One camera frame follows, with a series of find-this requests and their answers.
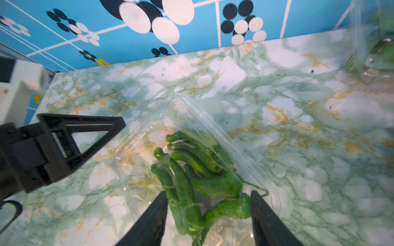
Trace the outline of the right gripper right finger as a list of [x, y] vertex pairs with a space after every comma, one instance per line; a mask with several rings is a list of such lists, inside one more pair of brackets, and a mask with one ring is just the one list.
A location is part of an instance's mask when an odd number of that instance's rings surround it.
[[255, 190], [250, 196], [250, 212], [257, 246], [303, 246]]

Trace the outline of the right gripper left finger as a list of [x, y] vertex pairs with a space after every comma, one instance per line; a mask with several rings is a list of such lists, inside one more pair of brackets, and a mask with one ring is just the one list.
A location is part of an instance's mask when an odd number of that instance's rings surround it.
[[168, 198], [162, 191], [116, 246], [160, 246], [167, 212]]

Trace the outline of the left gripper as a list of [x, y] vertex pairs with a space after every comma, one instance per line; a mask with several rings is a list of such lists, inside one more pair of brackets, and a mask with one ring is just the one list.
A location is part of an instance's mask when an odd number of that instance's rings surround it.
[[125, 128], [118, 116], [42, 113], [40, 123], [1, 125], [1, 200], [71, 175]]

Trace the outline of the green pepper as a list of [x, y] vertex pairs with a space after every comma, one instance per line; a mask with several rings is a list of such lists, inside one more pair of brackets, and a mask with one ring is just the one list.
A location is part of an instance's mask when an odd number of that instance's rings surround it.
[[251, 217], [250, 196], [242, 193], [236, 198], [226, 198], [208, 209], [203, 215], [204, 227], [199, 236], [193, 238], [193, 246], [202, 246], [211, 227], [224, 218], [247, 219]]
[[240, 177], [233, 172], [227, 172], [213, 178], [202, 178], [195, 173], [190, 165], [186, 164], [184, 168], [193, 188], [204, 195], [239, 197], [242, 193], [243, 183]]

